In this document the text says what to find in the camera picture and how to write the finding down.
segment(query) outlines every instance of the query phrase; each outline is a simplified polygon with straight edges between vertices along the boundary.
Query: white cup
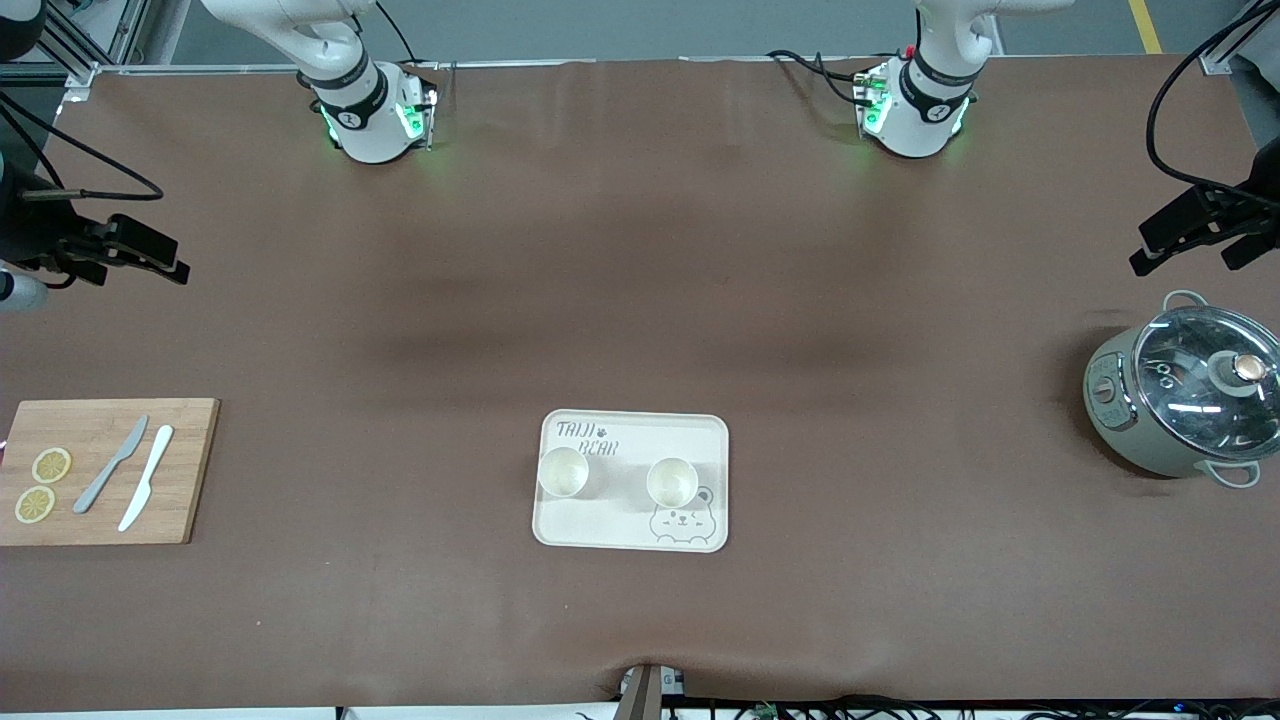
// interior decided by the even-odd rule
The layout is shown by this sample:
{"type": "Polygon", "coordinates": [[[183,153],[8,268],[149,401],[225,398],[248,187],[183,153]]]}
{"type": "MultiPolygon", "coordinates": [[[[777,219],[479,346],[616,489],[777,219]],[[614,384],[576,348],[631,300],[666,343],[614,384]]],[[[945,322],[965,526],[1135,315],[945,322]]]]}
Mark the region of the white cup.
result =
{"type": "Polygon", "coordinates": [[[554,497],[573,497],[582,492],[590,474],[586,456],[572,447],[549,450],[538,461],[538,484],[554,497]]]}
{"type": "Polygon", "coordinates": [[[649,468],[645,479],[649,497],[663,507],[684,507],[698,495],[698,469],[686,460],[667,457],[649,468]]]}

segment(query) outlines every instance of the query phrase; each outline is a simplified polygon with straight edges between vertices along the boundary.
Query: silver knife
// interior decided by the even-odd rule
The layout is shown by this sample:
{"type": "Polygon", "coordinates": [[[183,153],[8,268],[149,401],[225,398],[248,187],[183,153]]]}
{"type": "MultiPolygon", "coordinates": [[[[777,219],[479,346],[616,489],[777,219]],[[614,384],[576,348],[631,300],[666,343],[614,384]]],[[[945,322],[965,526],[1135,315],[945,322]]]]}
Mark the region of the silver knife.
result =
{"type": "Polygon", "coordinates": [[[102,486],[106,484],[108,478],[115,471],[115,466],[129,459],[133,451],[138,448],[138,443],[142,442],[142,433],[147,430],[147,416],[143,415],[138,418],[138,423],[133,425],[133,432],[129,437],[124,438],[124,445],[120,450],[115,451],[115,457],[102,468],[102,471],[97,474],[97,478],[90,483],[84,492],[76,500],[76,505],[72,507],[72,512],[77,515],[83,515],[88,512],[88,509],[93,506],[93,501],[97,500],[100,492],[102,492],[102,486]]]}

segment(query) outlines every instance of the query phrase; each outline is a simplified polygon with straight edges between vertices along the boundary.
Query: metal handle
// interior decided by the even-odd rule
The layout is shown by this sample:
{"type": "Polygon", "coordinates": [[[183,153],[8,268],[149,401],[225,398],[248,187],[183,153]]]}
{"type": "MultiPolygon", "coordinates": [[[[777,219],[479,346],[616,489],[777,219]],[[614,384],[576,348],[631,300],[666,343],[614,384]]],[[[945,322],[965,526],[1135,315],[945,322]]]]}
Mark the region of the metal handle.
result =
{"type": "Polygon", "coordinates": [[[1248,489],[1258,484],[1258,479],[1262,477],[1262,469],[1258,468],[1257,462],[1215,462],[1212,460],[1201,460],[1196,464],[1196,469],[1231,489],[1248,489]],[[1248,470],[1249,479],[1243,483],[1233,483],[1231,480],[1224,478],[1219,473],[1219,469],[1248,470]]]}
{"type": "Polygon", "coordinates": [[[1169,310],[1169,301],[1175,297],[1185,297],[1194,305],[1208,305],[1208,300],[1204,300],[1204,296],[1198,292],[1190,290],[1175,290],[1165,296],[1165,301],[1161,304],[1161,310],[1169,310]]]}
{"type": "Polygon", "coordinates": [[[106,468],[102,468],[102,471],[97,474],[97,478],[95,478],[93,482],[87,488],[84,488],[84,492],[82,492],[81,496],[76,500],[76,505],[72,506],[72,512],[77,515],[83,515],[88,512],[90,507],[93,507],[93,501],[97,500],[99,493],[102,492],[102,487],[106,486],[108,478],[111,477],[111,473],[115,471],[115,466],[119,464],[120,459],[113,457],[106,464],[106,468]]]}

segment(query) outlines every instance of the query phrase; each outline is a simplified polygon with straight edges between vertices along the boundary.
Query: lemon slice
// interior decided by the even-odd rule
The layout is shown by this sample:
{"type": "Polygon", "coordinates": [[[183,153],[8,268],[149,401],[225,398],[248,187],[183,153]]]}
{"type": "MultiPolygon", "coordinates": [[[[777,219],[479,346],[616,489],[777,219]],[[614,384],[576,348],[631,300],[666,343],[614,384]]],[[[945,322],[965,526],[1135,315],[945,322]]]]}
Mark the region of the lemon slice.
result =
{"type": "Polygon", "coordinates": [[[18,496],[18,505],[13,507],[13,514],[18,516],[19,523],[27,525],[38,523],[54,511],[55,500],[58,500],[58,496],[54,495],[52,488],[46,488],[45,486],[27,488],[26,492],[18,496]]]}
{"type": "Polygon", "coordinates": [[[56,483],[72,469],[72,454],[61,447],[50,447],[31,464],[31,477],[37,483],[56,483]]]}

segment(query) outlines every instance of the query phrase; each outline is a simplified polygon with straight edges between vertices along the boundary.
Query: brown table surface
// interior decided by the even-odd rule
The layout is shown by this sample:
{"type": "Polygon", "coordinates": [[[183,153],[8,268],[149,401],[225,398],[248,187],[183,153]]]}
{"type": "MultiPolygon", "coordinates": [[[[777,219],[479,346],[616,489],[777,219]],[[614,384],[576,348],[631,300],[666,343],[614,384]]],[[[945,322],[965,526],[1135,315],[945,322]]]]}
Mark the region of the brown table surface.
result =
{"type": "MultiPolygon", "coordinates": [[[[166,188],[127,210],[191,286],[5,316],[0,413],[223,411],[189,546],[0,551],[0,708],[582,701],[640,661],[751,698],[1280,694],[1280,465],[1146,477],[1079,398],[1169,290],[1280,325],[1280,258],[1128,268],[1183,188],[1143,151],[1172,64],[993,61],[923,161],[765,63],[458,72],[436,150],[387,167],[289,76],[100,77],[61,124],[166,188]],[[535,542],[557,407],[722,416],[728,544],[535,542]]],[[[1235,182],[1197,74],[1162,145],[1235,182]]]]}

